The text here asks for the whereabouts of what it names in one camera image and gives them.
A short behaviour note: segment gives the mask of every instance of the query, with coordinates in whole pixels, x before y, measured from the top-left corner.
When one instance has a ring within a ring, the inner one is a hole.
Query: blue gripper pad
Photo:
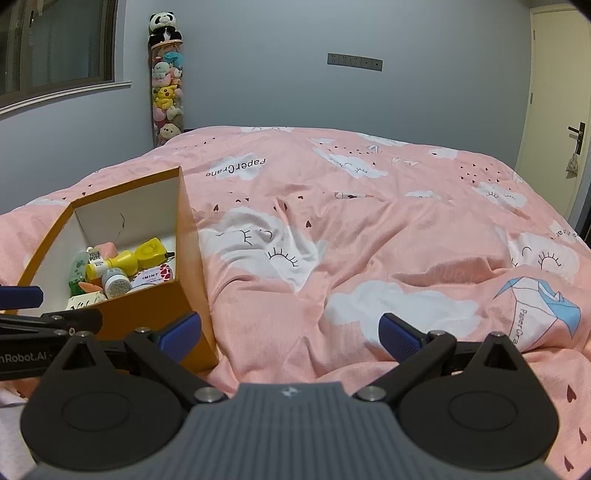
[[[166,332],[161,333],[158,348],[176,362],[183,360],[201,338],[201,317],[196,312],[177,320]]]
[[[0,310],[37,309],[43,303],[39,287],[0,286]]]
[[[379,320],[378,335],[379,342],[397,362],[404,362],[423,347],[419,338],[408,333],[386,315],[382,315]]]

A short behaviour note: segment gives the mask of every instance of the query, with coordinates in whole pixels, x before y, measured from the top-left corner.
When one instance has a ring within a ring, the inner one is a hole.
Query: window
[[[0,10],[0,107],[113,81],[116,0],[13,0]]]

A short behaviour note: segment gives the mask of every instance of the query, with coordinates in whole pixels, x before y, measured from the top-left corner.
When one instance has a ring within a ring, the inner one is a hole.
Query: light blue wall
[[[0,213],[151,148],[146,27],[162,10],[185,39],[187,128],[340,128],[515,163],[530,76],[519,0],[119,1],[131,88],[0,117]],[[328,66],[328,52],[384,71]]]
[[[177,3],[188,128],[339,128],[517,160],[531,64],[520,0]],[[328,52],[384,71],[328,66]]]
[[[131,87],[0,116],[0,213],[152,148],[147,25],[160,2],[119,7],[117,80]]]

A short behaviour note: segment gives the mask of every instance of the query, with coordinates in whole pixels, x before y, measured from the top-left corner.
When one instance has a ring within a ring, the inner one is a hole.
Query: orange box
[[[180,167],[72,202],[43,239],[18,282],[39,286],[44,293],[43,304],[20,314],[36,316],[64,310],[71,295],[70,267],[76,254],[88,247],[113,242],[119,252],[133,251],[153,237],[175,252],[170,262],[174,279],[94,305],[103,316],[103,327],[96,337],[120,340],[140,326],[158,330],[194,310],[201,317],[202,335],[183,365],[194,373],[213,368],[217,364],[216,346],[199,236]]]

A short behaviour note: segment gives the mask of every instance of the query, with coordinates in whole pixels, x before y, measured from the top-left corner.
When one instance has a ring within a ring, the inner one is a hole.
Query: window frame
[[[115,27],[118,0],[103,0],[100,18],[99,75],[96,77],[67,80],[65,82],[48,83],[39,87],[22,88],[22,85],[27,85],[26,81],[30,79],[30,72],[25,72],[22,66],[30,66],[31,64],[31,49],[28,45],[28,38],[30,26],[32,24],[30,18],[33,17],[36,12],[36,1],[37,0],[26,0],[26,8],[22,18],[23,25],[18,63],[19,89],[14,92],[0,94],[0,109],[15,103],[20,103],[52,93],[115,82]]]

